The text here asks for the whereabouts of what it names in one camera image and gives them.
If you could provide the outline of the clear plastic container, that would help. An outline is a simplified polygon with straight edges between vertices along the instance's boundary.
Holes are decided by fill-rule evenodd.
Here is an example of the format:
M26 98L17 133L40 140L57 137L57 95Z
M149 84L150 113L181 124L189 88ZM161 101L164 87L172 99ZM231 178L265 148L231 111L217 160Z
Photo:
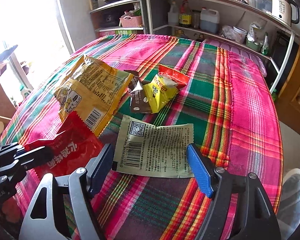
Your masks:
M263 11L271 12L272 11L272 0L248 0L250 6Z

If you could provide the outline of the white round tub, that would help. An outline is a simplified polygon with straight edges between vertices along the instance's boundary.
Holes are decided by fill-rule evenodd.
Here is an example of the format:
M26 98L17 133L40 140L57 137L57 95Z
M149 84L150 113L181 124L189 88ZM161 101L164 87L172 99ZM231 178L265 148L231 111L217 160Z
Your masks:
M236 33L235 41L238 43L244 43L248 32L237 26L233 26L233 30Z

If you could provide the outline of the pink basket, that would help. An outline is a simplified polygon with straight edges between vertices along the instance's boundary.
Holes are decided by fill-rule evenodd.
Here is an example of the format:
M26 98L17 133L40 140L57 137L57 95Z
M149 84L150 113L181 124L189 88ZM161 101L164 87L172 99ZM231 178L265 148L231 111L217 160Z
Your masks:
M124 28L143 26L142 16L125 16L120 18L120 23Z

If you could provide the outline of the brown coffee sachet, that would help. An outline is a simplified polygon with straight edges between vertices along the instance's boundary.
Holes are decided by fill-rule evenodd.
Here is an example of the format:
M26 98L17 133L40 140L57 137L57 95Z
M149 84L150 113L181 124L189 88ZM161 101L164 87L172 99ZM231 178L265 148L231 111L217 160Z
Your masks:
M130 111L132 113L151 113L151 107L149 105L145 90L143 89L143 83L140 80L137 71L125 70L133 75L130 84L128 85L128 92L130 95Z

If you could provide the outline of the white power strip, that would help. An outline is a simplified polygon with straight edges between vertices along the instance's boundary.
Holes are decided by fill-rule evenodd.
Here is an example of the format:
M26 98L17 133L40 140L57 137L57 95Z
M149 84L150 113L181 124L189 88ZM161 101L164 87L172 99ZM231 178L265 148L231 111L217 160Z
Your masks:
M89 1L90 10L95 10L98 8L98 0L88 0L88 1Z

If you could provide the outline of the red snack wrapper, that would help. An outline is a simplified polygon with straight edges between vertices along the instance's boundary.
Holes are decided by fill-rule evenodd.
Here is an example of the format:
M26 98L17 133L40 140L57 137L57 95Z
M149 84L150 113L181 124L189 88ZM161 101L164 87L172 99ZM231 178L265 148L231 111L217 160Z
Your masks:
M26 144L25 148L33 150L40 146L47 146L53 152L51 161L34 168L40 179L47 173L58 177L70 174L79 167L85 167L103 148L102 142L76 111L66 117L53 139L38 139Z

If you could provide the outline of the white trash bin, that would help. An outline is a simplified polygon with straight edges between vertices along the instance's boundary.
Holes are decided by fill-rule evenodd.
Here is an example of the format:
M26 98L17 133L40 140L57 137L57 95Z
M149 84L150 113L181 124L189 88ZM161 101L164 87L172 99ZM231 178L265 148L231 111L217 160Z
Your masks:
M289 239L300 225L300 169L290 170L283 178L277 211L281 239Z

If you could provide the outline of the green sprite bottle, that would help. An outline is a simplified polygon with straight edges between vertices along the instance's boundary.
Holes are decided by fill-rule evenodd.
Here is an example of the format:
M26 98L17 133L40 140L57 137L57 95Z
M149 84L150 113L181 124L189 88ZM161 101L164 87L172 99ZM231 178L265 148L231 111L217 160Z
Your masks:
M269 53L269 35L267 32L265 32L264 34L264 41L263 41L263 45L262 45L262 48L261 48L261 54L264 55L264 56L267 56L268 53Z

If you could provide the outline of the large yellow snack bag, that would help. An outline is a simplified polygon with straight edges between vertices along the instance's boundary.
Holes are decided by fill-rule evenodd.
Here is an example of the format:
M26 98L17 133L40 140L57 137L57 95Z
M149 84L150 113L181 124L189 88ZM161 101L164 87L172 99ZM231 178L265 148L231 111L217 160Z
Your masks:
M54 96L59 117L76 112L97 137L113 117L133 74L83 55L59 82Z

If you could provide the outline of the white oil jug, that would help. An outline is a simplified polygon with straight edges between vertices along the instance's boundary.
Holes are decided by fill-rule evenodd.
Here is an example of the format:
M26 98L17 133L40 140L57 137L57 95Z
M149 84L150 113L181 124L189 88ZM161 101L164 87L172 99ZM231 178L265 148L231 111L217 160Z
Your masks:
M219 12L202 7L200 12L200 29L216 34L219 29Z

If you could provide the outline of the white metal shelf rack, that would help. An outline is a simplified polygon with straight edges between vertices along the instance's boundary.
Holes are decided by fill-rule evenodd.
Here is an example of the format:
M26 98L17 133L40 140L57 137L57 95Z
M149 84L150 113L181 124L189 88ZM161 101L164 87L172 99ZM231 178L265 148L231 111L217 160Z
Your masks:
M97 37L116 30L198 35L214 45L251 58L278 91L294 40L300 37L280 18L239 0L118 0L93 9Z

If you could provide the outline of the wooden door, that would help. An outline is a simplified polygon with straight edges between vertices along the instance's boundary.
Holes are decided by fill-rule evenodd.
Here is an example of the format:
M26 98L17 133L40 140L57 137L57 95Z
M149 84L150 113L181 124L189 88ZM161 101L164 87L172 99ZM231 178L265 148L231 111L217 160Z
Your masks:
M279 120L300 135L300 46L275 107Z

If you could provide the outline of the small yellow packet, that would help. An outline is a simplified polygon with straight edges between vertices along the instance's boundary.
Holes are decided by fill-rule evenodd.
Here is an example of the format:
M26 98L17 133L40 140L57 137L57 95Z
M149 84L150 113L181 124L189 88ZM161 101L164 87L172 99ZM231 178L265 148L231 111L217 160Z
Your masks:
M189 80L187 75L160 64L158 73L152 81L143 86L150 113L158 113L188 84Z

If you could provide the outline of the yellow label sauce bottle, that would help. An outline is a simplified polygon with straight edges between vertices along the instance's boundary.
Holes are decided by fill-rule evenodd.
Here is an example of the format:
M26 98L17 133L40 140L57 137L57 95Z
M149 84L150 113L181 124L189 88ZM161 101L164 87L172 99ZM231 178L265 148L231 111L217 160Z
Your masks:
M189 7L188 0L183 0L179 10L179 25L189 28L192 24L192 10Z

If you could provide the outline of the pink plaid tablecloth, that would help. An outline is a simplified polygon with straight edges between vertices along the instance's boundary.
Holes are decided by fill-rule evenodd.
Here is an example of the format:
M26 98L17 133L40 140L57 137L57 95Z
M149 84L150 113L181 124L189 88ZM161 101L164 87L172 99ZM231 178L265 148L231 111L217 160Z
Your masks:
M258 66L208 44L165 35L111 35L73 53L21 104L0 142L28 144L53 138L61 126L53 96L59 80L82 55L151 81L163 64L189 83L157 114L135 114L156 126L193 124L202 154L230 173L254 172L273 209L279 207L283 147L268 86ZM109 172L93 199L106 239L194 239L210 205L191 179L164 179Z

